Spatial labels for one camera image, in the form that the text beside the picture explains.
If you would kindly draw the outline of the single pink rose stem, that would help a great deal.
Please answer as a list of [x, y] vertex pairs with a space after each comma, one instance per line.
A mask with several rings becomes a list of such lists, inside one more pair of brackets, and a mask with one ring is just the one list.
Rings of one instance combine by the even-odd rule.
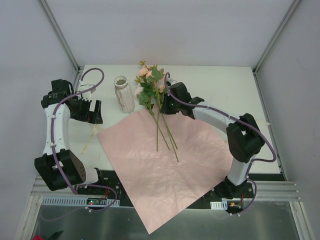
[[171, 143], [171, 149], [174, 152], [177, 163], [179, 163], [180, 160], [177, 154], [178, 146], [176, 144], [172, 131], [170, 130], [169, 125], [166, 121], [165, 115], [163, 113], [160, 113], [161, 108], [165, 104], [165, 72], [163, 68], [158, 69], [157, 65], [153, 65], [150, 69], [150, 73], [151, 75], [147, 79], [151, 81], [154, 105], [158, 108], [156, 124], [157, 126], [159, 126], [160, 118], [163, 120], [163, 124], [165, 126], [165, 129], [169, 137], [169, 141]]

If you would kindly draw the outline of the pink flowers with green leaves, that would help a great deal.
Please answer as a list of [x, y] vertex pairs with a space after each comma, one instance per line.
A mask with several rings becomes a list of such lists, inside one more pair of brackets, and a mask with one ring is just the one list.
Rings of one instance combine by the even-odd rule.
[[158, 113], [158, 108], [155, 106], [153, 99], [153, 90], [151, 85], [151, 80], [148, 80], [148, 77], [151, 76], [151, 68], [153, 65], [148, 65], [145, 61], [139, 62], [140, 70], [138, 75], [135, 77], [135, 83], [137, 83], [137, 87], [134, 91], [134, 96], [138, 100], [139, 104], [143, 106], [147, 112], [152, 116], [152, 119], [156, 125], [156, 150], [159, 150], [159, 137], [162, 137], [166, 147], [168, 150], [172, 149], [172, 145], [170, 143], [169, 138], [166, 138], [163, 134], [163, 131], [160, 127], [160, 120], [158, 122], [158, 126], [156, 123], [156, 117]]

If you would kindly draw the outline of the purple wrapping paper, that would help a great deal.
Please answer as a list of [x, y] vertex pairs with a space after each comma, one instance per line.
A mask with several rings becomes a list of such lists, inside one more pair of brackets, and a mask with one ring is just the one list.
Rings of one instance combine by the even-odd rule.
[[209, 124], [180, 113], [166, 116], [177, 144], [168, 150], [145, 110], [136, 111], [100, 131], [98, 140], [149, 234], [219, 184], [232, 155]]

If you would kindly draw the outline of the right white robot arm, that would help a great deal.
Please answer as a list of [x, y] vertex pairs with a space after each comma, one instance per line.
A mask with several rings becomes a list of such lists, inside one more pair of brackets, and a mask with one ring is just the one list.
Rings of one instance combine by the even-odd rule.
[[247, 183], [250, 162], [260, 152], [265, 140], [259, 135], [259, 127], [254, 117], [246, 113], [233, 119], [220, 109], [212, 110], [200, 97], [192, 98], [182, 82], [165, 82], [164, 104], [160, 110], [165, 115], [182, 113], [194, 120], [205, 122], [227, 136], [229, 152], [233, 159], [225, 179], [214, 187], [221, 198], [232, 199], [242, 193]]

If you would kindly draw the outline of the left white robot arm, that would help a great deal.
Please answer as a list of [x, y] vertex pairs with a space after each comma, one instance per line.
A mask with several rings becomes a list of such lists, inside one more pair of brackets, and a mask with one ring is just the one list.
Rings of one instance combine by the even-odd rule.
[[71, 151], [68, 129], [71, 119], [101, 125], [102, 102], [96, 100], [91, 111], [91, 100], [73, 96], [69, 81], [53, 80], [51, 87], [41, 100], [46, 116], [46, 140], [42, 156], [35, 158], [34, 166], [51, 191], [88, 184], [94, 194], [102, 194], [106, 188], [102, 171], [97, 167], [86, 168]]

